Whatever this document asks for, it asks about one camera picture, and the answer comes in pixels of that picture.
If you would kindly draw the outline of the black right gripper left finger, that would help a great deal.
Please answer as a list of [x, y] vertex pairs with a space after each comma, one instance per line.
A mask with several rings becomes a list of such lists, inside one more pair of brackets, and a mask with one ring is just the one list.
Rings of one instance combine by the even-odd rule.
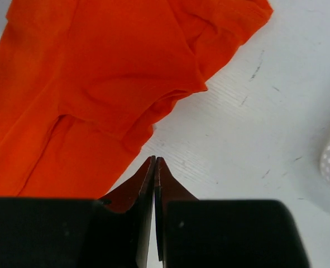
[[99, 199], [0, 198], [0, 267], [146, 267], [155, 164]]

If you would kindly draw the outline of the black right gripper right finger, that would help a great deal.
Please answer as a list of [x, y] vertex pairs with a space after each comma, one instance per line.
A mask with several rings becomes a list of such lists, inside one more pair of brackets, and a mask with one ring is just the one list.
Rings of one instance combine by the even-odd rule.
[[309, 267], [291, 212], [278, 200], [200, 200], [157, 158], [156, 239], [163, 267]]

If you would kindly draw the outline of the orange t-shirt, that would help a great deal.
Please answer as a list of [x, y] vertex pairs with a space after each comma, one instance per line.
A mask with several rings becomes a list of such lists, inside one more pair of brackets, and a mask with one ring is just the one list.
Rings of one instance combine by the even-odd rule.
[[0, 196], [101, 197], [272, 12], [268, 1], [12, 1]]

